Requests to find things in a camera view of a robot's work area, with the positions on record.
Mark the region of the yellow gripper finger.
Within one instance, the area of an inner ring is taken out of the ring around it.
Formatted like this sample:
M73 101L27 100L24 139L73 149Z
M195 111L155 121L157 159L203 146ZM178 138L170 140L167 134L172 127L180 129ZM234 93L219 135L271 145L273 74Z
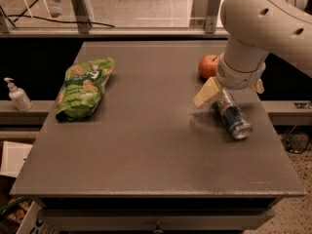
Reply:
M261 79L258 79L253 85L252 89L257 92L258 94L263 94L264 93L264 86L263 82Z
M217 100L221 95L221 86L216 77L210 77L193 99L196 108L205 103Z

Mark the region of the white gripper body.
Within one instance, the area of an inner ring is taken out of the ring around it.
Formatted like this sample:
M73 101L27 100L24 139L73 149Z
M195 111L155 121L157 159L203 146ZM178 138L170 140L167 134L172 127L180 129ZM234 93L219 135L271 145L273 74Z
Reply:
M253 70L239 70L235 64L241 64L240 61L234 61L230 64L222 53L219 57L218 67L216 69L216 78L223 88L230 90L243 90L251 88L252 85L260 79L265 70L264 59L262 58Z

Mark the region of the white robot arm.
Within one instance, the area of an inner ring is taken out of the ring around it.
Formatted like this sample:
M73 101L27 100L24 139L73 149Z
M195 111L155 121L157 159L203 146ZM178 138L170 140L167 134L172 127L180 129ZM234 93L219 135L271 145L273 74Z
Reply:
M270 54L312 76L312 16L304 12L306 4L307 0L224 0L220 20L229 38L216 76L195 96L195 106L220 99L226 89L263 93L260 76Z

